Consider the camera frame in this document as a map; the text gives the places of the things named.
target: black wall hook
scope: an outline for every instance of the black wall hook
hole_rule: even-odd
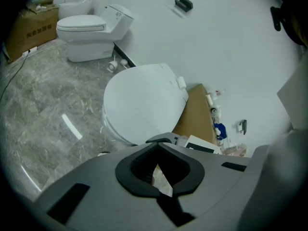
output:
[[[175,0],[175,5],[188,12],[193,8],[193,3],[189,0]]]

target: toilet seat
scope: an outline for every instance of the toilet seat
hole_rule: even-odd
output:
[[[96,15],[74,15],[66,17],[57,23],[57,29],[61,31],[101,31],[106,28],[106,22]]]
[[[109,124],[124,140],[143,144],[171,132],[188,100],[167,64],[137,66],[107,84],[103,109]]]

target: marble floor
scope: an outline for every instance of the marble floor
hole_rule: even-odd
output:
[[[13,188],[31,200],[55,180],[102,151],[126,145],[102,122],[103,93],[115,73],[111,58],[82,63],[67,59],[60,39],[0,68],[1,164]]]

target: white toilet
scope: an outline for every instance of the white toilet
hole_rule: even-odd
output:
[[[138,145],[172,132],[188,100],[186,86],[178,80],[167,64],[137,66],[115,75],[103,98],[103,121],[111,135]]]
[[[57,34],[67,43],[70,61],[90,61],[111,57],[113,42],[124,37],[132,22],[128,9],[111,4],[101,16],[75,15],[58,21]]]
[[[59,4],[59,20],[66,17],[87,14],[92,6],[92,0],[81,0],[79,2],[65,2]]]

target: black slot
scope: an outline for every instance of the black slot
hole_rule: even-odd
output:
[[[154,143],[154,142],[157,142],[157,143],[171,143],[172,144],[172,141],[170,139],[168,139],[168,138],[160,138],[160,139],[157,139],[157,140],[148,140],[145,143]]]
[[[188,143],[186,145],[186,148],[193,148],[194,150],[201,151],[201,152],[208,152],[208,153],[213,153],[213,149],[209,149],[207,147],[203,147],[201,145],[193,144],[193,143]]]
[[[240,172],[244,172],[247,166],[239,165],[239,164],[233,164],[233,163],[223,163],[221,166],[231,168]]]
[[[65,224],[76,209],[89,186],[77,183],[48,211],[48,215],[58,222]]]

